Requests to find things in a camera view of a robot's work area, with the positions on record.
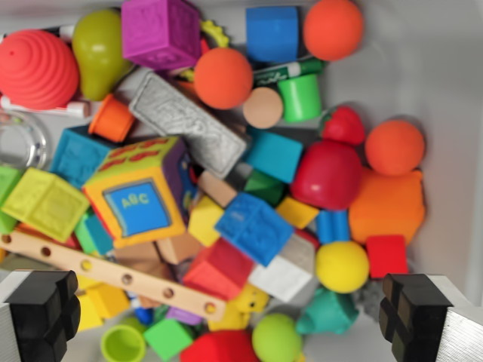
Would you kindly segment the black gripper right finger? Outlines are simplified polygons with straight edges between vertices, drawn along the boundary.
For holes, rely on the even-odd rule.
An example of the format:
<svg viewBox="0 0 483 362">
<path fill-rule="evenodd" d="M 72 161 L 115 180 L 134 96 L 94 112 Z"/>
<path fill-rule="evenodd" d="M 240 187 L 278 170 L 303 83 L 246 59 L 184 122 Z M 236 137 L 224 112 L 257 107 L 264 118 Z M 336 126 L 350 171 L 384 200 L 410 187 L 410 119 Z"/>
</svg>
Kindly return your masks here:
<svg viewBox="0 0 483 362">
<path fill-rule="evenodd" d="M 387 274 L 380 330 L 397 361 L 481 361 L 482 307 L 444 275 Z"/>
</svg>

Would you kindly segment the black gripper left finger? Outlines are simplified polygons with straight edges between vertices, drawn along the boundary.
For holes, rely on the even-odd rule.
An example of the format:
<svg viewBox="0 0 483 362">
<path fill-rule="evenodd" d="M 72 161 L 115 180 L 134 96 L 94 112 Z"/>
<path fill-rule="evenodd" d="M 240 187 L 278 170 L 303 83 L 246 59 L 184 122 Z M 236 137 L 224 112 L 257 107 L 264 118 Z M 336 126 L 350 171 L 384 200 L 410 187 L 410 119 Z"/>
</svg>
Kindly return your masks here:
<svg viewBox="0 0 483 362">
<path fill-rule="evenodd" d="M 78 332 L 74 271 L 16 270 L 1 281 L 1 360 L 61 361 Z"/>
</svg>

